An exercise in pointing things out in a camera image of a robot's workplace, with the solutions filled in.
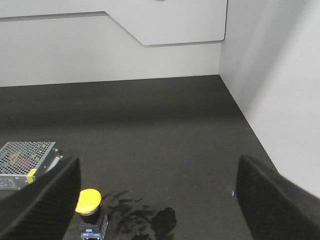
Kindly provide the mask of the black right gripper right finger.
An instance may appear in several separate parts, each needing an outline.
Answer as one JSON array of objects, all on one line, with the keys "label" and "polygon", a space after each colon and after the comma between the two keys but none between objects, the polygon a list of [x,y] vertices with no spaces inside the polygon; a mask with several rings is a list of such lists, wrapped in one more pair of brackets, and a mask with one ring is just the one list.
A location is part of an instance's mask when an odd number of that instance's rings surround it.
[{"label": "black right gripper right finger", "polygon": [[320,238],[320,199],[258,159],[241,156],[235,193],[253,239]]}]

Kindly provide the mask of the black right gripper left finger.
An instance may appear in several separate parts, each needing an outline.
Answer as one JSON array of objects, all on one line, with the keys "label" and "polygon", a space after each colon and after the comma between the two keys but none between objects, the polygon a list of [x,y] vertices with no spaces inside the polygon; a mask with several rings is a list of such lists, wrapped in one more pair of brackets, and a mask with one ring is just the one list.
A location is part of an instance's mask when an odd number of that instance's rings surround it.
[{"label": "black right gripper left finger", "polygon": [[2,240],[61,240],[81,190],[81,165],[67,157],[33,183],[0,195]]}]

